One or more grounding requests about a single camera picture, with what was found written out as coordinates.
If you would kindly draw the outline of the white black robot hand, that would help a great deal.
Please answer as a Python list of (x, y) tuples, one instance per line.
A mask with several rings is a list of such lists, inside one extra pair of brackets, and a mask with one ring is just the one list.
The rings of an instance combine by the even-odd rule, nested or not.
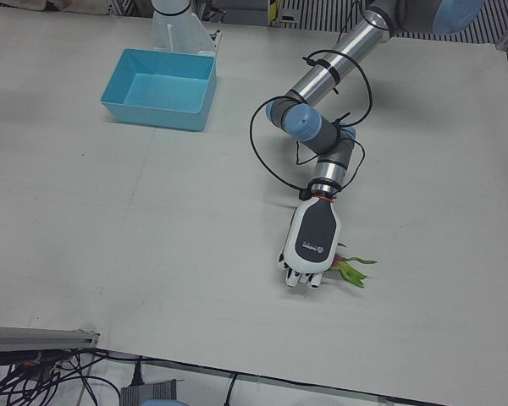
[(314, 195), (297, 206), (278, 259), (287, 286), (319, 287), (334, 262), (340, 231), (331, 199)]

